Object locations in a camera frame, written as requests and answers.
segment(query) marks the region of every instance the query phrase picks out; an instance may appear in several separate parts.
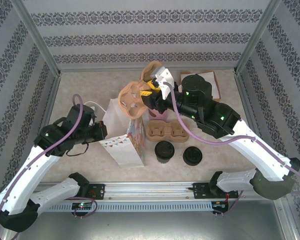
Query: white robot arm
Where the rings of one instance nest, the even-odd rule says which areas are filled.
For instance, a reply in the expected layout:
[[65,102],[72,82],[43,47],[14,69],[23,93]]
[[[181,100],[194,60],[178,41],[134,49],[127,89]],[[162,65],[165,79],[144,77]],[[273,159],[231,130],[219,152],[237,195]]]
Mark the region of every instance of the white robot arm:
[[[79,105],[74,105],[67,117],[62,117],[51,125],[41,129],[39,136],[34,140],[34,146],[29,156],[10,184],[0,193],[0,224],[15,232],[23,232],[30,227],[37,217],[46,209],[70,197],[85,197],[89,181],[79,173],[71,174],[63,182],[41,192],[34,190],[60,157],[70,151],[75,144],[89,144],[105,139],[106,126],[102,121],[95,122],[95,113],[83,105],[83,113],[78,127],[61,144],[47,154],[39,157],[36,162],[28,167],[29,163],[44,150],[65,136],[74,126],[79,115]],[[16,180],[9,196],[5,199],[7,191]]]
[[[189,76],[182,81],[182,92],[178,92],[173,77],[165,67],[155,70],[152,77],[152,84],[160,87],[161,91],[141,96],[148,108],[163,113],[166,109],[176,110],[175,105],[178,112],[193,119],[203,132],[223,142],[233,140],[230,145],[256,166],[244,172],[217,171],[209,183],[212,195],[245,190],[256,191],[267,199],[275,200],[291,192],[294,185],[293,173],[285,165],[299,171],[300,161],[297,158],[289,159],[272,149],[247,126],[232,108],[224,103],[213,101],[210,83],[199,75]],[[171,89],[165,83],[174,86],[174,102]],[[62,117],[41,129],[26,162],[11,183],[0,193],[0,205],[4,202],[0,211],[0,223],[4,228],[23,232],[47,208],[70,197],[85,197],[89,181],[79,173],[71,174],[65,181],[45,191],[36,193],[33,191],[51,166],[75,144],[89,144],[105,139],[106,126],[102,121],[94,123],[95,115],[91,108],[83,106],[82,118],[71,136],[41,156],[30,168],[27,167],[36,156],[63,138],[73,128],[78,112],[79,106],[75,105],[67,117]],[[237,136],[246,136],[246,138],[236,139]],[[273,154],[282,162],[279,163]],[[11,184],[24,170],[26,171],[17,181],[9,197],[5,199]]]
[[[259,195],[275,200],[291,192],[295,181],[295,171],[300,169],[300,160],[281,155],[259,138],[231,107],[216,102],[212,98],[212,85],[197,74],[185,77],[178,92],[171,73],[165,67],[158,67],[152,74],[152,84],[160,87],[160,92],[142,95],[143,103],[150,109],[163,113],[166,109],[179,113],[196,122],[196,125],[209,134],[229,144],[251,161],[256,168],[244,172],[227,173],[218,171],[210,181],[213,191],[256,191]],[[208,142],[222,145],[222,142]]]

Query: speckled table surface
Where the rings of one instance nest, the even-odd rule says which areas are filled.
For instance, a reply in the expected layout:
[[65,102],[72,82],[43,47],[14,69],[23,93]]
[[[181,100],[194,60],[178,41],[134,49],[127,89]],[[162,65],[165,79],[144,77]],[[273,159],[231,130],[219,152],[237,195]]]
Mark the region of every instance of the speckled table surface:
[[[72,106],[72,95],[80,94],[83,102],[94,101],[107,109],[110,98],[117,98],[120,90],[130,81],[139,79],[139,71],[109,72],[74,72],[63,73],[50,122],[67,116]],[[180,73],[173,71],[175,80]],[[221,102],[231,106],[245,120],[243,105],[239,96],[232,70],[216,70],[216,79],[220,88]],[[169,112],[168,122],[176,119],[174,112]],[[196,123],[186,119],[192,132],[211,141],[213,137],[203,133]],[[244,156],[229,145],[211,146],[194,140],[185,143],[173,143],[174,157],[161,164],[155,156],[156,142],[146,141],[145,167],[122,169],[100,145],[92,143],[88,151],[80,156],[63,156],[42,179],[42,182],[62,182],[69,174],[79,172],[90,182],[157,182],[157,181],[208,181],[216,171],[237,172],[253,168]],[[187,165],[182,154],[189,146],[198,147],[203,159],[197,166]],[[85,150],[85,145],[76,145],[71,153]]]

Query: striped wall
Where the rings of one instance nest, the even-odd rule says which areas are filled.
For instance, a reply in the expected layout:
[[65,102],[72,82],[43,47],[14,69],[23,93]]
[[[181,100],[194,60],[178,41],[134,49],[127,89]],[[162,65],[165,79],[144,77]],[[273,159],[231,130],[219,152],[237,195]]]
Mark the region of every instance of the striped wall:
[[[261,137],[300,159],[300,0],[282,0],[241,77]],[[300,233],[300,194],[287,197]]]
[[25,0],[61,70],[235,67],[269,0]]
[[8,0],[0,0],[0,190],[23,164],[55,76]]

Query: black cup lid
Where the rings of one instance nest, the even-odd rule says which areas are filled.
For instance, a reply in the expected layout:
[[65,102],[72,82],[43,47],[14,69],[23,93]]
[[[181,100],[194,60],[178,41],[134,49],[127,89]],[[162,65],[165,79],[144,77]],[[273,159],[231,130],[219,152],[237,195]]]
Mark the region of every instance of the black cup lid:
[[198,165],[202,160],[202,152],[195,146],[188,147],[183,153],[183,160],[190,166]]
[[175,148],[168,141],[160,141],[155,145],[154,153],[157,158],[168,160],[174,156]]

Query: brown cardboard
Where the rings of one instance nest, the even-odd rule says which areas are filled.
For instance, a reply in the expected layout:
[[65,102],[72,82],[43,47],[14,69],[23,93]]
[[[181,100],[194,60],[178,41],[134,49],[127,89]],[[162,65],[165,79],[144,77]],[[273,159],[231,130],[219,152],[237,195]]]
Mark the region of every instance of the brown cardboard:
[[163,120],[151,120],[145,128],[145,135],[152,142],[169,140],[173,143],[185,143],[189,138],[189,134],[183,129],[178,120],[170,123]]
[[142,80],[146,83],[148,81],[152,80],[151,74],[158,67],[162,67],[161,62],[159,62],[157,60],[153,60],[153,61],[149,62],[149,64],[142,70],[140,80]]
[[[219,89],[219,85],[218,85],[216,73],[214,71],[210,71],[210,70],[206,70],[206,71],[202,71],[202,72],[197,72],[197,73],[198,74],[213,73],[214,80],[215,80],[215,85],[216,85],[216,88],[218,89],[219,96],[220,96],[220,98],[213,98],[213,100],[216,101],[216,102],[220,102],[220,100],[221,100],[221,94],[220,94],[220,89]],[[192,72],[191,71],[182,71],[182,72],[180,72],[180,75],[181,74],[192,74]]]
[[132,81],[126,85],[118,95],[118,104],[121,110],[130,118],[138,119],[148,109],[144,105],[140,91],[151,90],[150,86],[143,80]]

